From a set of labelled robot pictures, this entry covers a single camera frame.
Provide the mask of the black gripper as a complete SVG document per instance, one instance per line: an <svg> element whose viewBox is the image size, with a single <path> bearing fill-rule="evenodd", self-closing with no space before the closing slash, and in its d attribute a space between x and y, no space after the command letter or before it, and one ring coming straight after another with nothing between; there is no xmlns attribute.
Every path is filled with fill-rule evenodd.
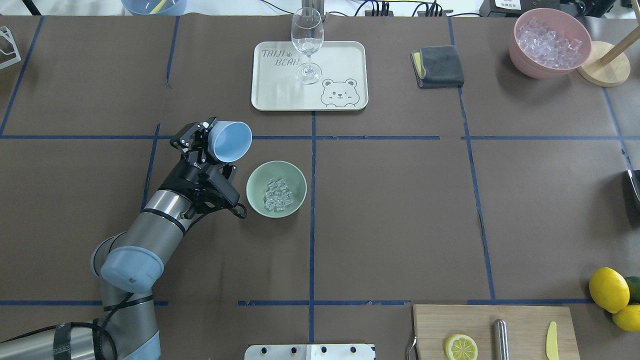
<svg viewBox="0 0 640 360"><path fill-rule="evenodd" d="M218 117L188 123L171 137L170 146L179 151L213 151L217 123ZM189 162L183 155L158 189L186 198L190 202L186 215L207 215L219 210L240 215L240 194L233 186L236 172L237 166L229 162Z"/></svg>

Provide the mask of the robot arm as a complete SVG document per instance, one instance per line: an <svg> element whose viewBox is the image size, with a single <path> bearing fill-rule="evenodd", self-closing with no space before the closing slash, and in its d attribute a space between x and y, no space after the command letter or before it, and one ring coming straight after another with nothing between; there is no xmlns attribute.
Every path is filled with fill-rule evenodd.
<svg viewBox="0 0 640 360"><path fill-rule="evenodd" d="M161 356L153 286L188 231L206 215L246 207L233 187L235 161L253 134L242 121L187 124L170 145L180 159L128 230L94 249L90 267L103 316L46 326L1 343L3 360L157 360Z"/></svg>

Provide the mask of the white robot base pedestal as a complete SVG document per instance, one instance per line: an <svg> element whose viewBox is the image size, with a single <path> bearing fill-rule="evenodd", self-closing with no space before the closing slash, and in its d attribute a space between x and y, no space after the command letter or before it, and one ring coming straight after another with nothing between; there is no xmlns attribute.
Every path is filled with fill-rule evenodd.
<svg viewBox="0 0 640 360"><path fill-rule="evenodd" d="M366 343L255 344L245 360L375 360L375 346Z"/></svg>

